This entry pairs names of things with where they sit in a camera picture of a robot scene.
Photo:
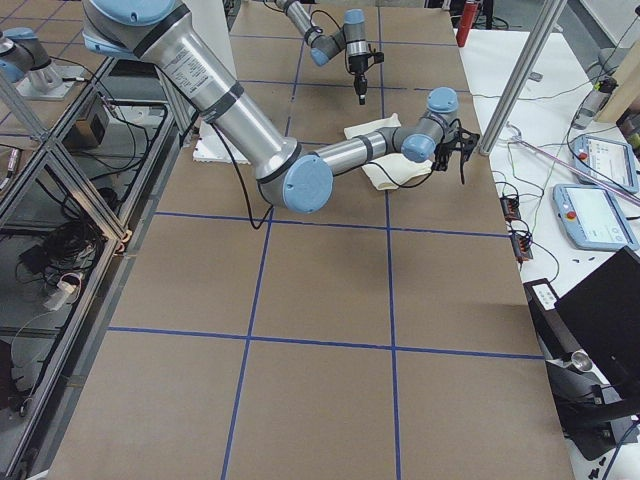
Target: white table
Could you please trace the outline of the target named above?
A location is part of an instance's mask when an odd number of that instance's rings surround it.
[[[460,50],[483,132],[498,103],[498,98],[486,97],[502,94],[527,35],[526,32],[472,30],[466,46]],[[564,37],[559,33],[550,36],[534,71],[542,74],[543,78],[540,82],[527,81],[520,94],[522,100],[517,102],[509,122],[517,126],[522,131],[523,139],[533,145],[561,143],[578,105],[591,90],[591,83],[588,82],[589,79]],[[554,96],[572,89],[575,90],[555,98],[524,100]],[[586,131],[571,130],[569,139],[582,133],[598,132],[599,137],[623,140],[620,131],[612,127],[615,125],[592,122]],[[514,130],[505,128],[500,135],[500,139],[504,141],[498,141],[490,154],[491,167],[496,172],[494,178],[496,181],[506,180],[512,183],[521,195],[539,195],[541,190],[516,179],[514,171],[519,178],[536,185],[546,185],[540,202],[531,196],[522,197],[520,211],[523,219],[533,229],[534,241],[547,248],[558,259],[560,270],[553,287],[562,296],[604,263],[612,252],[579,250],[570,243],[553,211],[552,188],[559,183],[578,183],[577,178],[563,166],[556,164],[553,167],[550,160],[534,155],[524,147],[508,146],[507,140],[514,133]],[[566,145],[553,145],[545,149],[562,160],[571,160]],[[503,185],[499,184],[497,187],[498,191],[502,192]],[[505,192],[513,193],[513,190],[506,187]],[[640,209],[622,200],[619,203],[627,216],[640,215]],[[634,233],[640,237],[640,223],[631,223]],[[554,277],[557,267],[550,255],[536,246],[533,246],[533,254],[534,259],[523,264],[522,281]],[[593,468],[599,467],[597,461],[586,461],[570,441],[568,448],[576,478],[586,478]],[[609,478],[640,478],[640,444],[626,445],[621,449]]]

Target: black monitor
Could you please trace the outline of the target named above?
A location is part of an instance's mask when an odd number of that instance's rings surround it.
[[[640,395],[640,258],[623,247],[556,302],[622,398]]]

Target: blue joint cap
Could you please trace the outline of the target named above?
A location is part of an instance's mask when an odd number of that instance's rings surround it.
[[[158,23],[173,10],[175,0],[90,0],[100,13],[123,25]]]
[[[329,200],[333,190],[333,172],[317,155],[304,155],[284,177],[282,198],[289,210],[312,213]]]
[[[323,67],[327,63],[329,63],[329,57],[327,56],[326,53],[324,53],[319,48],[312,48],[311,49],[311,58],[313,58],[313,61],[319,67]]]
[[[436,151],[436,142],[429,135],[414,133],[404,139],[401,151],[412,162],[423,163]]]
[[[4,75],[7,77],[7,80],[9,80],[9,82],[11,83],[16,83],[22,80],[26,75],[25,72],[20,70],[14,64],[3,62],[2,60],[0,60],[0,70],[2,71],[2,73],[4,73]]]
[[[87,50],[97,53],[98,55],[105,55],[107,57],[119,58],[122,60],[138,60],[138,58],[126,48],[113,45],[100,38],[95,38],[82,32],[84,37],[84,46]]]
[[[344,12],[344,23],[349,25],[357,25],[364,23],[364,12],[359,8],[353,8]]]
[[[10,28],[4,31],[4,36],[11,40],[37,40],[38,36],[27,27]]]
[[[449,87],[438,87],[429,94],[427,107],[434,113],[451,113],[458,110],[458,94]]]

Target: robotic arm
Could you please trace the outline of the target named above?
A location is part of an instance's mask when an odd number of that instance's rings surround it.
[[[284,12],[304,37],[311,48],[311,58],[319,67],[347,50],[347,69],[354,76],[353,86],[360,105],[365,104],[367,94],[367,78],[365,72],[376,63],[384,61],[384,54],[371,50],[365,35],[364,14],[360,9],[347,10],[344,25],[331,35],[323,35],[309,13],[298,0],[275,0],[276,5]]]
[[[29,28],[0,31],[0,70],[11,83],[27,76],[33,88],[43,93],[62,85],[55,63]]]
[[[436,148],[453,145],[459,136],[453,126],[457,96],[443,87],[429,96],[428,110],[415,127],[383,128],[308,152],[277,131],[203,44],[182,1],[83,0],[83,7],[87,46],[155,64],[203,120],[217,126],[249,160],[260,192],[273,205],[314,212],[329,200],[335,174],[398,151],[424,162]],[[439,155],[448,159],[448,150]]]

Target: red object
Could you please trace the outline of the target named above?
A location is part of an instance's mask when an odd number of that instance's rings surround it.
[[[456,41],[459,47],[464,47],[467,43],[467,37],[469,36],[469,30],[473,26],[473,22],[476,18],[476,12],[478,10],[478,4],[475,0],[467,0],[464,4],[464,10],[462,10],[462,18],[458,24],[458,33],[456,34]]]

